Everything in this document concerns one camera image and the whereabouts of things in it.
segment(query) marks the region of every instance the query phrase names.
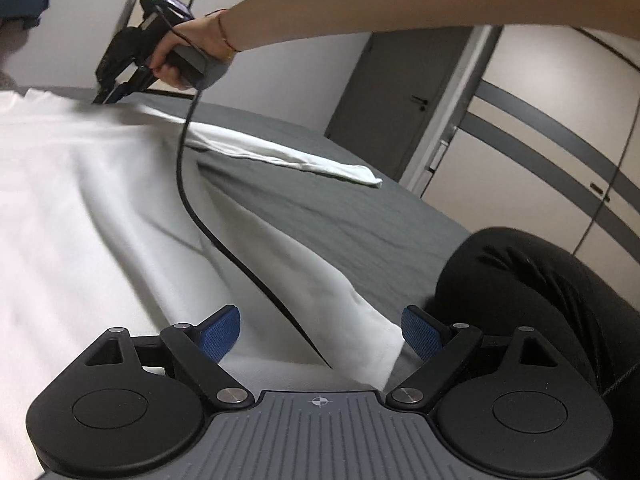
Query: white wall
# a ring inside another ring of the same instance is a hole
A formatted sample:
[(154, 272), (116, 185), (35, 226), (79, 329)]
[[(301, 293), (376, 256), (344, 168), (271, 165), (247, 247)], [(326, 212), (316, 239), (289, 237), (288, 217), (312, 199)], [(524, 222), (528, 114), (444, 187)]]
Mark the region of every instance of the white wall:
[[(196, 14), (240, 0), (199, 0)], [(94, 70), (125, 0), (51, 0), (42, 24), (4, 62), (20, 86), (95, 85)], [(366, 34), (264, 47), (238, 56), (204, 100), (324, 132)]]

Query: person's leg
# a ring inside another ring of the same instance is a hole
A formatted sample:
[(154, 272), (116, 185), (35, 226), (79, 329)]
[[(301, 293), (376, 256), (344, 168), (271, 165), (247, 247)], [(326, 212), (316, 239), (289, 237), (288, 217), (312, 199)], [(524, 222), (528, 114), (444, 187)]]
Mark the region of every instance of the person's leg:
[(574, 256), (513, 229), (480, 231), (449, 259), (427, 310), (491, 335), (535, 327), (604, 394), (624, 462), (640, 461), (640, 367), (624, 378), (640, 361), (640, 314)]

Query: person's arm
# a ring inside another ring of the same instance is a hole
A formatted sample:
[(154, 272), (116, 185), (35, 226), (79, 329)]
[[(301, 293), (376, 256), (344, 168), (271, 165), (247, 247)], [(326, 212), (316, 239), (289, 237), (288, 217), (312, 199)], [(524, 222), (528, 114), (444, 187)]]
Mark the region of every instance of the person's arm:
[[(245, 0), (225, 12), (221, 22), (238, 50), (330, 34), (485, 23), (572, 25), (640, 39), (640, 0)], [(217, 25), (204, 18), (191, 28), (202, 30), (195, 39), (207, 38), (211, 54), (225, 57), (228, 50)], [(188, 36), (188, 24), (181, 27)], [(179, 42), (169, 35), (152, 66), (161, 66)], [(168, 67), (158, 74), (170, 84), (178, 82), (177, 71)]]

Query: blue textured gripper pad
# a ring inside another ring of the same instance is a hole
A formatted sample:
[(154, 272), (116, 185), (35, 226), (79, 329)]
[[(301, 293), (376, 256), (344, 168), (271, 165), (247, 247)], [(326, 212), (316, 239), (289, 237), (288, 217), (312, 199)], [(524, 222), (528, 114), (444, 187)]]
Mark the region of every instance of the blue textured gripper pad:
[(198, 348), (219, 363), (233, 348), (240, 335), (240, 311), (233, 307), (200, 334)]
[(423, 361), (427, 362), (442, 350), (440, 333), (408, 308), (402, 311), (400, 326), (402, 337)]

